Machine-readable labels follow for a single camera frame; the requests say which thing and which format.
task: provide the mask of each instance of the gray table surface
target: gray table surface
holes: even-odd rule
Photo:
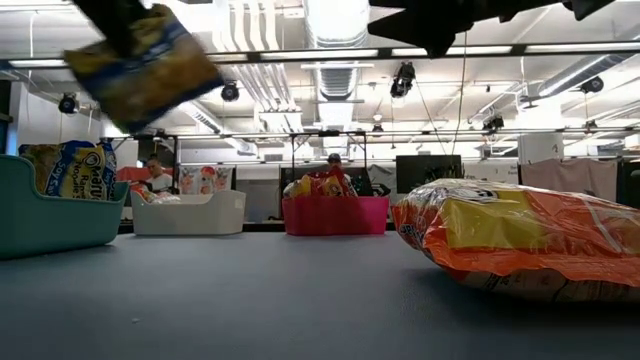
[[[638,307],[467,289],[395,233],[126,235],[0,263],[0,359],[638,359]]]

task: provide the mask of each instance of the white bin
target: white bin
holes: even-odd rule
[[[136,235],[229,235],[242,232],[247,195],[233,190],[180,195],[179,204],[149,204],[131,192]]]

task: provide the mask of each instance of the blue snack bag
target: blue snack bag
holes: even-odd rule
[[[132,58],[119,58],[105,42],[64,54],[78,82],[121,131],[136,133],[182,102],[224,85],[168,7],[154,5],[131,30],[137,41]]]
[[[36,172],[36,189],[43,195],[74,199],[113,200],[115,153],[110,144],[86,141],[59,145],[22,145],[20,157]]]

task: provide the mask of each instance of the plastic bin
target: plastic bin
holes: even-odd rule
[[[180,195],[179,204],[149,204],[131,192],[136,235],[230,235],[242,232],[247,195],[233,190]]]
[[[301,196],[282,200],[287,234],[296,236],[381,235],[389,198]]]
[[[0,155],[0,260],[105,245],[118,234],[129,186],[116,183],[116,201],[43,196],[33,165]]]

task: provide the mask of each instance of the chip bag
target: chip bag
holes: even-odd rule
[[[154,5],[131,30],[137,46],[130,59],[118,58],[106,42],[64,54],[78,82],[121,131],[140,131],[182,102],[224,84],[168,7]]]
[[[36,189],[41,194],[113,200],[116,156],[111,144],[70,141],[59,145],[22,145],[18,152],[33,164]]]
[[[640,300],[640,211],[583,194],[441,179],[393,209],[461,283],[543,301]]]
[[[349,179],[341,169],[331,168],[329,172],[309,173],[289,184],[284,197],[297,196],[358,196]]]
[[[152,205],[161,205],[161,204],[179,204],[182,202],[180,197],[175,196],[169,192],[163,191],[160,193],[153,193],[147,190],[145,187],[137,188],[132,190],[140,194],[144,201]]]

